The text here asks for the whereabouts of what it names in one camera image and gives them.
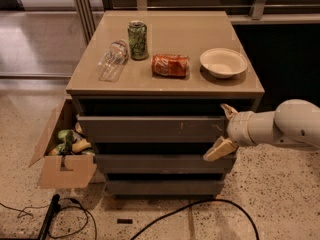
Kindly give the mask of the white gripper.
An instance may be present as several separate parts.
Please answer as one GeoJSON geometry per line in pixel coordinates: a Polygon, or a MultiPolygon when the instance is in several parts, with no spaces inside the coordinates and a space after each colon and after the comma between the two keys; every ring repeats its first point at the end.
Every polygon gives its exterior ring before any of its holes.
{"type": "Polygon", "coordinates": [[[225,157],[236,151],[238,146],[256,146],[266,142],[267,116],[264,113],[238,113],[235,108],[225,103],[220,107],[229,120],[227,134],[230,139],[220,136],[204,154],[205,161],[211,162],[225,157]]]}

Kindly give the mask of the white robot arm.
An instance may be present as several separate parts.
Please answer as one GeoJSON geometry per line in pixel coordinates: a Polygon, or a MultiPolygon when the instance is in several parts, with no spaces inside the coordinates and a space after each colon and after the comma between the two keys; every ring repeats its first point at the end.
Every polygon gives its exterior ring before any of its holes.
{"type": "Polygon", "coordinates": [[[308,101],[291,99],[274,111],[238,112],[221,104],[228,119],[227,137],[220,136],[204,154],[205,161],[215,161],[239,147],[269,144],[302,151],[320,149],[320,108],[308,101]]]}

